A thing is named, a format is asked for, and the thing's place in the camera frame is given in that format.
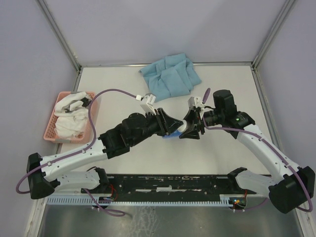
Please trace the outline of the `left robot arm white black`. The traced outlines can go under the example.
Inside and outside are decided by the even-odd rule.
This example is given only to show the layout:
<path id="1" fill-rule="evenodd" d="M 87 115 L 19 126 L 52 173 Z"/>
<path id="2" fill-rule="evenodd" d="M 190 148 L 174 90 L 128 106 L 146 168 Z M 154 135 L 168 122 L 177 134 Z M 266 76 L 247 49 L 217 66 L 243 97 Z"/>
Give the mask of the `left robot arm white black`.
<path id="1" fill-rule="evenodd" d="M 77 150 L 44 157 L 39 153 L 31 154 L 27 163 L 30 197 L 41 199 L 57 190 L 77 188 L 103 193 L 109 188 L 104 171 L 98 169 L 89 175 L 76 169 L 121 156 L 152 135 L 170 135 L 183 124 L 183 121 L 167 115 L 162 108 L 158 108 L 156 114 L 132 113 L 115 128 Z"/>

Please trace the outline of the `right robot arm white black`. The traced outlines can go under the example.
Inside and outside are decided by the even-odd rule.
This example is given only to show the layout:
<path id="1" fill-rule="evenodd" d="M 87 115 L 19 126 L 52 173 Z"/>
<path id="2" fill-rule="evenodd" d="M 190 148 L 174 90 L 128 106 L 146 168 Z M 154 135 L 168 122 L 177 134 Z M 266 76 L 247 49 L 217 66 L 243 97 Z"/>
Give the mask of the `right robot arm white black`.
<path id="1" fill-rule="evenodd" d="M 238 111 L 229 90 L 213 93 L 214 107 L 206 105 L 210 89 L 204 97 L 191 97 L 184 120 L 181 139 L 199 139 L 206 130 L 223 130 L 247 147 L 268 170 L 269 176 L 240 167 L 228 174 L 227 189 L 253 191 L 270 200 L 281 213 L 297 208 L 312 212 L 312 198 L 316 174 L 309 167 L 301 167 L 283 154 L 260 130 L 247 113 Z"/>

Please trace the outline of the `blue weekly pill organizer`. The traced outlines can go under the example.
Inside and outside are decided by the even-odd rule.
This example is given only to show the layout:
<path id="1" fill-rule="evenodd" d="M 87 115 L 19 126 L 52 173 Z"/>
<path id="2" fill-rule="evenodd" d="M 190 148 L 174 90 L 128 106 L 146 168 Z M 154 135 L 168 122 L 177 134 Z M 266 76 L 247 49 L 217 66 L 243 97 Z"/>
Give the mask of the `blue weekly pill organizer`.
<path id="1" fill-rule="evenodd" d="M 181 132 L 175 131 L 175 132 L 171 133 L 170 135 L 163 136 L 163 139 L 179 137 L 180 135 L 181 135 Z"/>

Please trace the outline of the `white cap dark pill bottle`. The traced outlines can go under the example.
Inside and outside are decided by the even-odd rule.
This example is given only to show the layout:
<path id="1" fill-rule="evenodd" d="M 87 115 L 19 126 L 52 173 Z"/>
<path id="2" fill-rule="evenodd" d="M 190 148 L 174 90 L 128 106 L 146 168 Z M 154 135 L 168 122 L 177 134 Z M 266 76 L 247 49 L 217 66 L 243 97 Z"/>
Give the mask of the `white cap dark pill bottle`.
<path id="1" fill-rule="evenodd" d="M 177 129 L 180 133 L 185 132 L 188 129 L 189 123 L 186 120 L 182 120 L 182 125 Z"/>

